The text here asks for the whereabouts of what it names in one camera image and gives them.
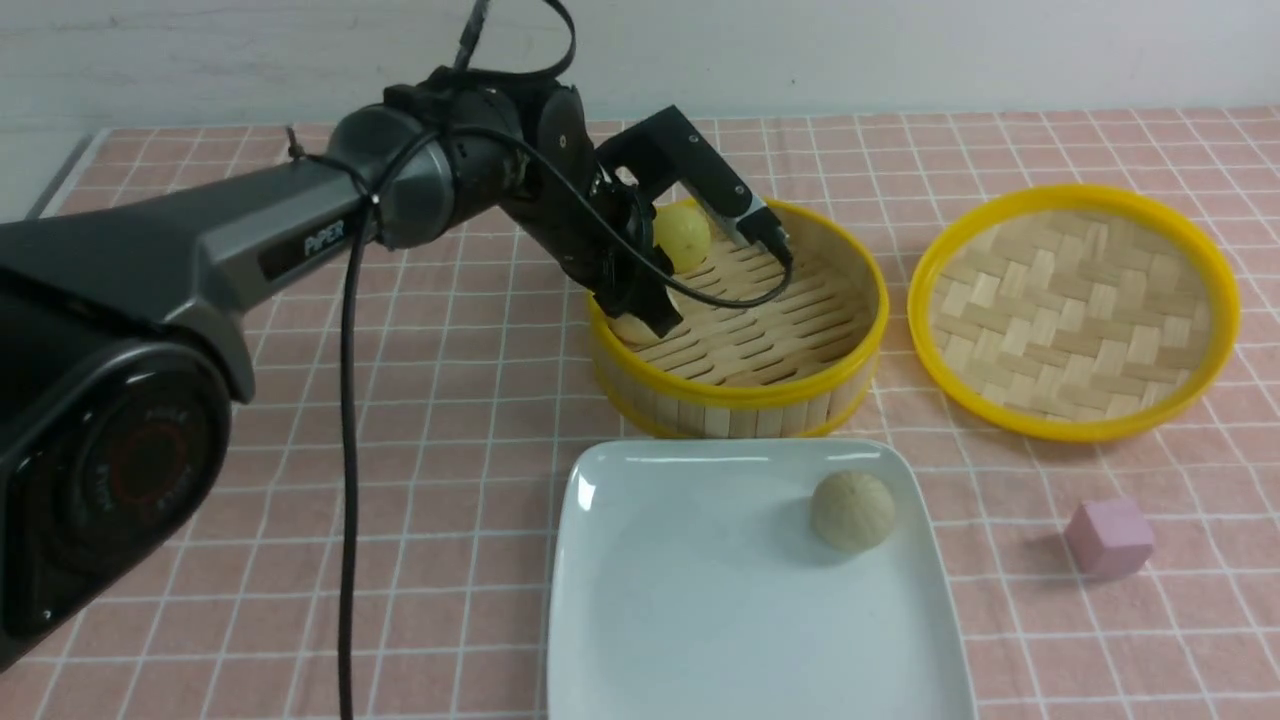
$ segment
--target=grid pattern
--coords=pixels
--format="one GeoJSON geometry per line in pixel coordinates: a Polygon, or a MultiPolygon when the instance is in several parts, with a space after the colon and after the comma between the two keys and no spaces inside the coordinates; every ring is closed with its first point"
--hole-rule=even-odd
{"type": "MultiPolygon", "coordinates": [[[[841,434],[915,468],[984,720],[1280,717],[1280,114],[1272,108],[700,123],[762,192],[833,217],[877,256],[893,318],[874,392],[841,434]],[[1244,322],[1213,389],[1107,446],[992,429],[911,350],[906,281],[946,223],[1041,183],[1138,190],[1193,218],[1236,270],[1244,322]],[[1074,573],[1083,500],[1138,500],[1157,537],[1133,578],[1074,573]]],[[[593,126],[598,140],[620,123],[593,126]]],[[[329,128],[300,127],[311,150],[329,128]]],[[[131,202],[283,159],[273,127],[102,133],[58,201],[131,202]]],[[[371,249],[357,707],[529,720],[541,683],[563,482],[637,434],[591,379],[579,292],[497,214],[401,254],[371,249]]],[[[340,528],[342,269],[251,314],[260,396],[189,527],[0,676],[6,719],[329,717],[340,528]]]]}

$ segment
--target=black cable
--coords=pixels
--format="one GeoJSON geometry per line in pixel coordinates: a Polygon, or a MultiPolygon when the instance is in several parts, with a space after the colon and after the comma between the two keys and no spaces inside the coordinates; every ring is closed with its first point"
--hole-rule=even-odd
{"type": "Polygon", "coordinates": [[[458,55],[453,59],[453,72],[458,73],[471,64],[471,55],[476,51],[476,45],[480,44],[480,32],[484,29],[484,22],[489,17],[489,0],[476,0],[475,5],[471,5],[471,15],[467,18],[467,24],[462,28],[462,38],[458,41],[458,55]]]}
{"type": "MultiPolygon", "coordinates": [[[[476,4],[479,5],[481,1],[483,0],[477,0],[476,4]]],[[[470,85],[502,87],[512,83],[541,82],[541,81],[556,79],[559,76],[564,74],[564,70],[567,70],[568,67],[573,64],[573,55],[577,54],[577,28],[573,26],[573,18],[570,17],[568,10],[564,9],[564,5],[562,5],[559,0],[543,0],[543,4],[554,10],[556,14],[559,15],[561,20],[564,22],[564,27],[568,29],[568,49],[564,50],[564,55],[562,55],[559,60],[540,70],[518,72],[518,73],[512,73],[506,70],[466,69],[458,73],[457,79],[470,85]]],[[[470,26],[474,19],[475,19],[475,8],[472,8],[472,15],[471,18],[468,18],[467,24],[470,26]]],[[[484,19],[481,18],[480,24],[483,26],[483,23],[484,19]]],[[[475,36],[476,36],[475,38],[476,42],[479,42],[480,41],[479,28],[476,29],[475,36]]],[[[467,38],[467,31],[463,29],[463,44],[467,42],[466,38],[467,38]]],[[[470,54],[467,56],[467,61],[470,61],[470,54]]]]}
{"type": "Polygon", "coordinates": [[[360,286],[360,265],[365,256],[365,245],[383,236],[381,193],[390,187],[406,165],[429,143],[440,137],[435,129],[422,131],[406,142],[392,158],[378,182],[370,187],[358,170],[324,155],[310,155],[298,143],[293,128],[289,136],[289,156],[294,160],[311,160],[347,173],[362,201],[367,205],[360,236],[351,245],[351,258],[347,261],[347,275],[342,288],[342,323],[338,336],[338,384],[342,423],[342,465],[343,465],[343,523],[342,523],[342,571],[338,582],[338,711],[342,720],[355,719],[355,698],[352,684],[352,629],[355,625],[356,603],[356,550],[360,537],[360,452],[358,423],[356,420],[356,360],[355,325],[356,299],[360,286]]]}
{"type": "MultiPolygon", "coordinates": [[[[508,147],[513,147],[520,152],[525,154],[526,156],[529,156],[539,168],[545,170],[548,174],[556,178],[557,182],[559,182],[570,191],[570,195],[573,196],[573,200],[579,204],[579,206],[591,217],[595,224],[599,225],[600,231],[604,232],[604,234],[611,241],[613,241],[614,245],[622,247],[627,254],[631,255],[632,259],[635,259],[636,263],[640,263],[640,265],[643,265],[646,270],[657,275],[658,279],[663,282],[663,284],[686,297],[691,297],[704,305],[710,305],[713,307],[730,307],[735,310],[744,310],[750,307],[759,307],[760,305],[764,305],[765,302],[777,299],[780,295],[786,292],[787,286],[791,284],[791,275],[792,275],[791,254],[786,250],[786,246],[778,245],[777,247],[769,247],[768,250],[778,260],[778,264],[782,265],[782,279],[778,282],[777,286],[774,286],[764,295],[760,295],[759,297],[753,297],[750,300],[723,300],[721,297],[716,297],[714,295],[708,295],[705,292],[694,290],[686,286],[685,283],[677,281],[675,277],[663,272],[663,269],[655,265],[654,261],[650,260],[648,256],[645,256],[645,254],[641,252],[640,249],[632,246],[630,242],[626,241],[626,238],[618,234],[618,231],[616,231],[613,225],[609,224],[608,220],[600,217],[600,213],[591,206],[591,202],[588,199],[582,197],[582,195],[577,191],[577,188],[573,187],[573,183],[568,178],[566,178],[564,174],[561,173],[559,169],[557,169],[550,160],[548,160],[541,152],[534,149],[534,146],[529,145],[527,142],[525,142],[518,137],[504,135],[502,132],[483,126],[461,126],[451,128],[449,135],[451,136],[474,135],[477,137],[486,137],[490,140],[495,140],[498,142],[503,142],[508,147]]],[[[635,195],[634,191],[631,191],[630,188],[628,191],[632,192],[632,202],[639,202],[639,196],[635,195]]]]}

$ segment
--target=robotic arm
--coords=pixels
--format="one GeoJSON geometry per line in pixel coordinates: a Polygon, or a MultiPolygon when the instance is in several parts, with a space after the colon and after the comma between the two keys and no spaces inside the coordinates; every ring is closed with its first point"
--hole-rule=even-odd
{"type": "Polygon", "coordinates": [[[388,181],[387,247],[498,206],[608,315],[658,336],[681,322],[652,229],[676,182],[790,269],[778,218],[680,110],[595,147],[577,91],[554,74],[442,68],[348,115],[320,158],[0,225],[0,671],[207,495],[230,402],[253,397],[241,320],[364,237],[370,197],[353,173],[388,181]]]}

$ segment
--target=white plate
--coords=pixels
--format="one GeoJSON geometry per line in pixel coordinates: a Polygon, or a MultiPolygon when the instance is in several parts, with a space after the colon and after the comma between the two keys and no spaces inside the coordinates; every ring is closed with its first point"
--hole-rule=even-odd
{"type": "Polygon", "coordinates": [[[951,593],[910,468],[859,439],[586,451],[552,580],[550,720],[973,720],[951,593]],[[897,523],[847,559],[809,529],[829,473],[897,523]]]}

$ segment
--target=piper logo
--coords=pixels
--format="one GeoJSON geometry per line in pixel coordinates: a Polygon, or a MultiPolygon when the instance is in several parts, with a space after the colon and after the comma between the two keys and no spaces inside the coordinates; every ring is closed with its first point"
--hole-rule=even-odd
{"type": "Polygon", "coordinates": [[[334,245],[346,236],[346,223],[347,220],[338,220],[332,225],[325,225],[320,228],[314,236],[308,237],[302,242],[302,254],[307,258],[320,252],[321,250],[334,245]]]}

